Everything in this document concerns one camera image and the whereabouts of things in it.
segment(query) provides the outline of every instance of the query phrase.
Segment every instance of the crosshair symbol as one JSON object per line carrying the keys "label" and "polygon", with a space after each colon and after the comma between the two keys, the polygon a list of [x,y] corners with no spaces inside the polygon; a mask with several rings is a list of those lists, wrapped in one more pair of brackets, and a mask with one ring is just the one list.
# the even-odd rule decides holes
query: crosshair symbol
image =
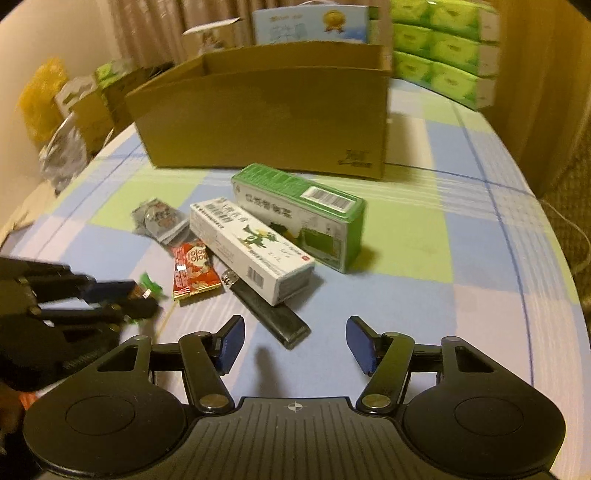
{"label": "crosshair symbol", "polygon": [[295,402],[293,402],[293,403],[290,403],[290,404],[287,406],[287,408],[289,408],[291,411],[298,412],[298,411],[300,411],[302,408],[304,408],[304,406],[303,406],[301,403],[298,403],[298,402],[296,402],[296,401],[295,401]]}

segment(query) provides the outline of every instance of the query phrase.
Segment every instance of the curtain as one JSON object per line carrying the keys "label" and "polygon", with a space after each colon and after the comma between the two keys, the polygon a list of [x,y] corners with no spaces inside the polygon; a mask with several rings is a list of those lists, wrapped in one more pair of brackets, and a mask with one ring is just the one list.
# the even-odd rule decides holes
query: curtain
{"label": "curtain", "polygon": [[[109,0],[117,42],[123,57],[142,67],[185,60],[183,31],[218,20],[241,17],[251,44],[252,12],[263,8],[289,7],[304,0]],[[380,9],[380,40],[392,44],[389,0],[342,0],[347,5],[376,5]]]}

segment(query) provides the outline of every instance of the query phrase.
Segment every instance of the wall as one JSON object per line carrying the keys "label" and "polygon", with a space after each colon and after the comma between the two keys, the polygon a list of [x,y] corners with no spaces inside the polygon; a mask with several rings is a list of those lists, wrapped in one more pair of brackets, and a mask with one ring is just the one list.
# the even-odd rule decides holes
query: wall
{"label": "wall", "polygon": [[37,67],[60,57],[71,76],[117,57],[108,0],[24,0],[0,22],[0,226],[40,182],[17,99]]}
{"label": "wall", "polygon": [[591,22],[567,0],[492,0],[501,13],[495,106],[484,111],[541,196],[572,152],[591,85]]}

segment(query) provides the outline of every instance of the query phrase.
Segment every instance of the table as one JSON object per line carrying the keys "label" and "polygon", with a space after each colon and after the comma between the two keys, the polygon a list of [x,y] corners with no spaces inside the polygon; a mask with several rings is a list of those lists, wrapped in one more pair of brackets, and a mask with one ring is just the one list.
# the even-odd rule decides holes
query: table
{"label": "table", "polygon": [[[174,342],[197,330],[214,332],[241,314],[246,341],[224,377],[235,400],[355,400],[368,379],[345,343],[351,315],[377,332],[403,332],[418,343],[459,335],[560,407],[567,435],[553,472],[563,479],[589,478],[589,340],[542,208],[481,114],[400,80],[392,81],[389,110],[383,181],[310,175],[365,198],[368,209],[353,271],[343,275],[318,265],[309,291],[287,302],[312,329],[301,345],[285,350],[229,291],[186,307],[167,300],[157,321],[130,326],[124,337],[141,331]],[[131,234],[129,213],[152,197],[185,212],[193,202],[232,198],[234,172],[155,169],[131,126],[50,206],[13,254],[66,262],[99,280],[137,279],[146,271],[170,295],[173,260],[156,242]],[[431,374],[413,376],[409,395],[434,382]],[[184,398],[178,375],[158,377],[158,383]]]}

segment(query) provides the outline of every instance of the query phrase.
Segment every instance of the green tissue package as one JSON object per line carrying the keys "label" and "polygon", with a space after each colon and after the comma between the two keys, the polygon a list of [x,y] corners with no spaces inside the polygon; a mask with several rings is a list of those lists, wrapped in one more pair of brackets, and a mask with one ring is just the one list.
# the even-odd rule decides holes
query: green tissue package
{"label": "green tissue package", "polygon": [[473,110],[494,103],[495,81],[415,55],[394,52],[394,66],[398,78],[408,80],[440,93]]}
{"label": "green tissue package", "polygon": [[490,5],[467,0],[390,0],[395,23],[418,25],[476,41],[496,42],[499,15]]}
{"label": "green tissue package", "polygon": [[465,72],[487,77],[499,73],[499,47],[414,25],[394,25],[398,51],[446,63]]}
{"label": "green tissue package", "polygon": [[359,254],[363,199],[260,164],[232,187],[240,207],[329,267],[344,273]]}

